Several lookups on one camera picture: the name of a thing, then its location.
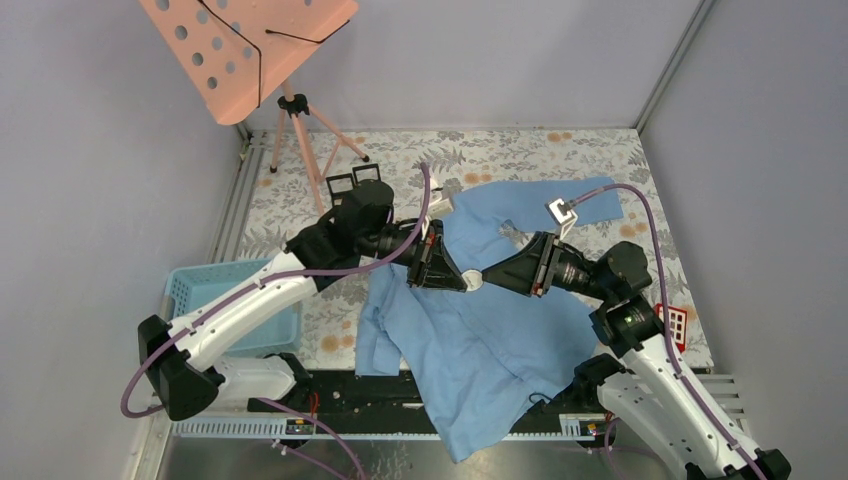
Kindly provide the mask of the light blue button shirt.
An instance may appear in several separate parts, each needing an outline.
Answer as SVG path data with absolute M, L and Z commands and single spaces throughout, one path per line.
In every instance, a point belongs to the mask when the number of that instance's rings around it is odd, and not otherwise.
M 444 220 L 446 249 L 460 270 L 483 270 L 516 252 L 503 225 L 552 230 L 550 201 L 609 183 L 499 181 L 462 191 Z M 527 297 L 491 284 L 468 293 L 412 288 L 406 268 L 389 264 L 368 278 L 355 371 L 395 376 L 406 363 L 431 423 L 460 462 L 501 441 L 532 395 L 554 396 L 572 382 L 597 345 L 589 315 L 564 290 Z

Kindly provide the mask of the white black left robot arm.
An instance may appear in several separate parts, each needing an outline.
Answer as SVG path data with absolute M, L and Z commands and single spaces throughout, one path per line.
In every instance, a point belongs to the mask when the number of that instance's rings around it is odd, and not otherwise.
M 296 411 L 310 385 L 283 356 L 233 359 L 225 353 L 279 312 L 337 280 L 389 263 L 407 267 L 415 287 L 463 292 L 467 285 L 444 246 L 442 219 L 453 211 L 441 187 L 425 183 L 418 217 L 396 221 L 394 192 L 380 180 L 363 180 L 333 196 L 332 207 L 302 229 L 284 250 L 247 279 L 209 303 L 171 321 L 158 315 L 137 327 L 139 370 L 124 391 L 121 409 L 137 412 L 129 395 L 148 379 L 164 411 L 182 421 L 218 400 L 267 398 Z

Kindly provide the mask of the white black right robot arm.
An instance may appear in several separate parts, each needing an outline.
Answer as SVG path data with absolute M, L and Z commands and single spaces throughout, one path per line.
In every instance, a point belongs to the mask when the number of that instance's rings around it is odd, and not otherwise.
M 552 287 L 600 301 L 592 327 L 609 347 L 575 368 L 573 396 L 629 426 L 679 479 L 786 479 L 788 459 L 764 450 L 707 391 L 669 342 L 642 291 L 652 278 L 643 249 L 615 244 L 597 260 L 538 232 L 517 254 L 486 268 L 486 283 L 527 296 Z

